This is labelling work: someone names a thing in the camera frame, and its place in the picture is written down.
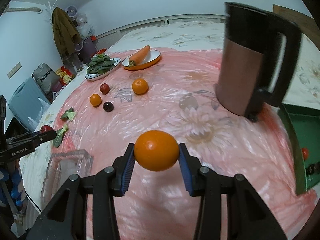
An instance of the gray bag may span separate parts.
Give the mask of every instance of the gray bag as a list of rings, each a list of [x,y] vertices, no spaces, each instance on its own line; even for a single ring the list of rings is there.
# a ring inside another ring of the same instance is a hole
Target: gray bag
[[[51,93],[51,88],[60,80],[60,77],[46,63],[41,63],[34,70],[33,77],[46,95]]]

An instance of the light switch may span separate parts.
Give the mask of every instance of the light switch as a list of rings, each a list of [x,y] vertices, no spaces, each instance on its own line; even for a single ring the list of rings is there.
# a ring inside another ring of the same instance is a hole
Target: light switch
[[[7,75],[8,75],[8,78],[9,78],[9,79],[12,78],[12,76],[13,76],[21,67],[22,67],[22,66],[21,66],[21,63],[20,63],[20,62],[19,62],[17,65],[15,65],[15,66],[13,67],[13,69],[10,70],[9,73],[7,74]]]

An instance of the blue suitcase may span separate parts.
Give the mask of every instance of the blue suitcase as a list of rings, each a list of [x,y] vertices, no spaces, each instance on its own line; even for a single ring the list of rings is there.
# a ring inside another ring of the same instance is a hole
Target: blue suitcase
[[[28,78],[17,88],[9,100],[9,109],[13,115],[26,129],[32,132],[34,129],[29,124],[28,117],[36,120],[41,111],[42,104],[38,98],[50,104],[35,80]]]

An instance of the tangerine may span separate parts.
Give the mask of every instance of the tangerine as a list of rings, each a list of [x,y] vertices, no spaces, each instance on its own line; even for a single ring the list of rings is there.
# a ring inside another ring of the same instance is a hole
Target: tangerine
[[[179,158],[179,145],[175,138],[158,130],[141,134],[134,145],[137,162],[149,171],[171,168]]]
[[[93,94],[90,96],[90,103],[96,107],[102,103],[102,99],[98,94]]]
[[[147,92],[148,88],[148,83],[143,78],[138,78],[132,83],[132,90],[138,95]]]

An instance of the pink plastic tablecloth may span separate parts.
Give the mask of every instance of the pink plastic tablecloth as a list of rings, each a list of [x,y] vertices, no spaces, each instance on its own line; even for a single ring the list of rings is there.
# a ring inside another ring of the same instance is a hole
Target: pink plastic tablecloth
[[[160,48],[162,59],[153,67],[131,72],[120,67],[106,78],[84,81],[65,101],[54,124],[71,106],[77,112],[64,141],[53,152],[85,149],[93,156],[92,174],[124,154],[147,130],[163,130],[184,142],[218,174],[244,174],[267,203],[289,239],[303,227],[315,207],[316,192],[296,196],[293,159],[287,135],[277,115],[265,106],[257,123],[224,109],[215,96],[222,50],[179,52]],[[116,53],[124,59],[133,51]],[[135,95],[133,80],[144,78],[150,88]],[[111,90],[99,92],[102,83]],[[113,102],[107,113],[94,108],[89,97],[101,95]],[[123,198],[115,198],[121,239],[193,239],[199,198],[185,191],[176,163],[167,171],[151,172],[135,165],[130,187]],[[92,237],[92,211],[88,206],[87,233]],[[222,217],[225,228],[226,217]],[[225,230],[221,239],[226,239]]]

